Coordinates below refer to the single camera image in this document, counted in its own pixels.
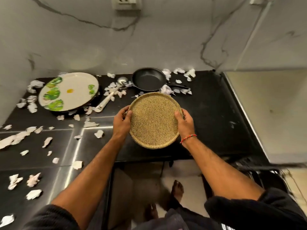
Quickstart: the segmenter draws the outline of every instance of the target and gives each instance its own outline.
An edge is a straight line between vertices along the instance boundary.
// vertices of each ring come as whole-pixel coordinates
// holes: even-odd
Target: brown round container
[[[140,146],[149,149],[164,148],[178,135],[174,112],[182,110],[172,97],[159,93],[145,93],[129,107],[132,110],[130,135]]]

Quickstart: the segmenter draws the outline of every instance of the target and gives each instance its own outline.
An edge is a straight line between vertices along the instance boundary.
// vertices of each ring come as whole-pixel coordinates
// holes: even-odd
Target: white plate
[[[51,111],[68,111],[85,105],[98,91],[98,80],[88,73],[67,73],[48,82],[38,102]]]

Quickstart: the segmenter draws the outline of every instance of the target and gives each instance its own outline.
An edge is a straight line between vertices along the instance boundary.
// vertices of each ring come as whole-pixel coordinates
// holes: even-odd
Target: frying pan
[[[135,87],[145,92],[154,92],[167,84],[167,79],[163,72],[155,68],[142,68],[136,70],[132,75],[132,83]],[[186,85],[168,83],[168,86],[188,89]]]

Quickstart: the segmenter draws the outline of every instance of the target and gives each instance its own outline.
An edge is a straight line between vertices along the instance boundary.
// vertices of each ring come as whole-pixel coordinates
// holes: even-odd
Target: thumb
[[[131,116],[132,116],[132,110],[130,110],[130,111],[127,112],[126,117],[125,117],[125,120],[127,120],[127,121],[130,122]]]
[[[182,118],[182,116],[181,116],[181,114],[180,114],[179,111],[175,111],[175,118],[176,118],[176,120],[177,120],[178,122],[180,122],[180,121],[183,120],[183,118]]]

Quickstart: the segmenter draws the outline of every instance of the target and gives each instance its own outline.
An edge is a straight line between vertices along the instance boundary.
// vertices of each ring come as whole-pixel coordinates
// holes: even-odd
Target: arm
[[[130,130],[132,111],[122,108],[113,121],[113,136],[77,178],[51,204],[66,209],[86,229],[102,197],[116,156]]]
[[[175,112],[175,117],[183,139],[195,134],[195,131],[192,117],[186,110],[182,111],[185,119],[178,111]],[[258,200],[264,192],[259,185],[222,160],[196,137],[184,140],[182,145],[189,150],[216,196]]]

